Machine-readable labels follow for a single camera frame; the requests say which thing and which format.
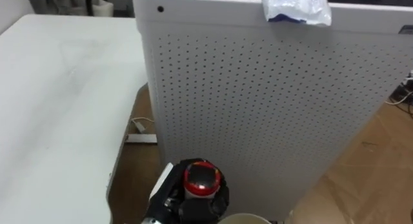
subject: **white plastic bag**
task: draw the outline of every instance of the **white plastic bag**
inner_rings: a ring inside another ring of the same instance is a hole
[[[327,0],[263,0],[263,6],[267,21],[331,25],[331,9]]]

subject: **wooden floor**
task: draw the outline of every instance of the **wooden floor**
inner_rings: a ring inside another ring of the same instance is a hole
[[[147,90],[138,95],[137,104],[132,116],[152,119]],[[153,124],[144,124],[154,133]],[[141,219],[160,172],[156,145],[123,147],[109,195],[114,224]],[[383,105],[300,200],[289,222],[411,224],[412,208],[413,120],[397,108]]]

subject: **table surface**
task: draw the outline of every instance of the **table surface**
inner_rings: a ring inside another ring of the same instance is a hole
[[[0,36],[0,223],[109,223],[146,83],[134,19],[27,15]]]

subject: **red lid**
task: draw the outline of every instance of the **red lid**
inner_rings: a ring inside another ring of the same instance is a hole
[[[184,173],[184,187],[193,195],[209,196],[216,192],[221,182],[218,168],[205,161],[189,165]]]

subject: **white container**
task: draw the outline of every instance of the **white container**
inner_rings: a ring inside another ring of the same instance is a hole
[[[271,224],[266,219],[254,214],[234,214],[224,218],[218,224]]]

